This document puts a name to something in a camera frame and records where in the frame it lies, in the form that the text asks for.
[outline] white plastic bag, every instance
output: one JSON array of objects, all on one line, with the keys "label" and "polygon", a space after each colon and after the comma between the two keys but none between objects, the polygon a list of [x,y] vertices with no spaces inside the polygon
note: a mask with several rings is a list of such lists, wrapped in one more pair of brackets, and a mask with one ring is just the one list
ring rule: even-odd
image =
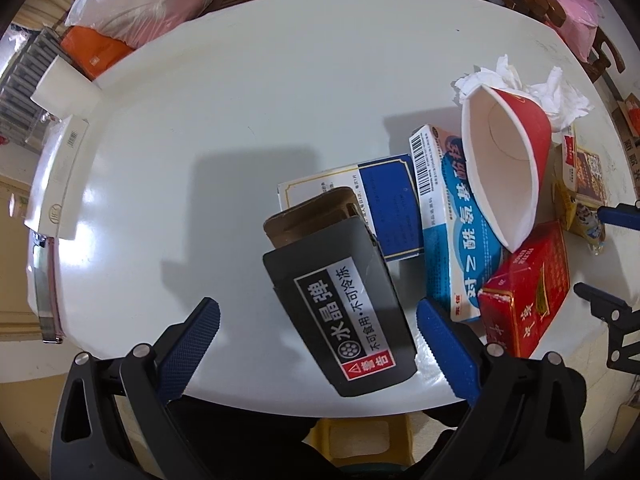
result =
[{"label": "white plastic bag", "polygon": [[89,27],[139,48],[197,16],[206,0],[75,0],[65,25]]}]

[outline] warning label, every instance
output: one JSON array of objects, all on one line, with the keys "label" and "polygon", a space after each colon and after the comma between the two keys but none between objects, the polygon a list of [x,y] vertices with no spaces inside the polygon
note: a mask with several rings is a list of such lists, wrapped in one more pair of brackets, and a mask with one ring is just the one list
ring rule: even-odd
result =
[{"label": "warning label", "polygon": [[357,359],[351,363],[342,365],[342,371],[348,380],[364,377],[365,375],[374,374],[385,368],[391,368],[395,363],[391,358],[389,350],[378,354],[367,356],[363,359]]},{"label": "warning label", "polygon": [[396,365],[352,258],[295,282],[347,380]]}]

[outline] plastic bag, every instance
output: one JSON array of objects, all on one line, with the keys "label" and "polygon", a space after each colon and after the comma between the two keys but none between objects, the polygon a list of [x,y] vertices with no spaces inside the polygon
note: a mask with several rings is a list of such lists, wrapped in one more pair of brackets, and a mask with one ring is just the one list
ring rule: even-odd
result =
[{"label": "plastic bag", "polygon": [[75,0],[65,25],[89,27],[131,48],[197,16],[206,0]]},{"label": "plastic bag", "polygon": [[122,41],[107,38],[87,27],[70,29],[60,46],[82,67],[91,81],[133,52]]},{"label": "plastic bag", "polygon": [[558,0],[566,13],[562,27],[549,23],[581,61],[587,61],[602,10],[596,0]]}]

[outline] crumpled tissue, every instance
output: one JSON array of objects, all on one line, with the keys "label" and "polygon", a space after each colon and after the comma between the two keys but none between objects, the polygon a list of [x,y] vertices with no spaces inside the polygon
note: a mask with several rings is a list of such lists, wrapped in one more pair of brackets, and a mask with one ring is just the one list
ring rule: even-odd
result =
[{"label": "crumpled tissue", "polygon": [[446,381],[436,358],[431,352],[431,348],[429,348],[429,345],[420,332],[414,335],[414,341],[416,349],[415,366],[418,368],[420,378],[428,386],[435,386],[442,381]]},{"label": "crumpled tissue", "polygon": [[480,72],[456,81],[460,101],[466,99],[481,84],[533,99],[545,111],[553,132],[567,128],[578,117],[593,110],[589,100],[565,81],[559,66],[551,69],[545,83],[525,85],[505,54],[498,58],[495,71],[481,68]]}]

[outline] yellow stool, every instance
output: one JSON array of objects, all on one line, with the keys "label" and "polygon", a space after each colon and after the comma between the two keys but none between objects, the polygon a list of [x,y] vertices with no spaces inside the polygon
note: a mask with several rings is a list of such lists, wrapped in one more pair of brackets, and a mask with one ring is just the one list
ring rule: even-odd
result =
[{"label": "yellow stool", "polygon": [[[332,433],[340,431],[367,434],[371,432],[373,426],[378,430],[381,423],[388,427],[387,450],[347,457],[334,456],[337,454],[335,451],[332,454]],[[309,433],[307,441],[336,467],[369,463],[388,463],[409,467],[414,463],[412,454],[414,436],[411,432],[409,416],[406,414],[363,418],[321,418]]]}]

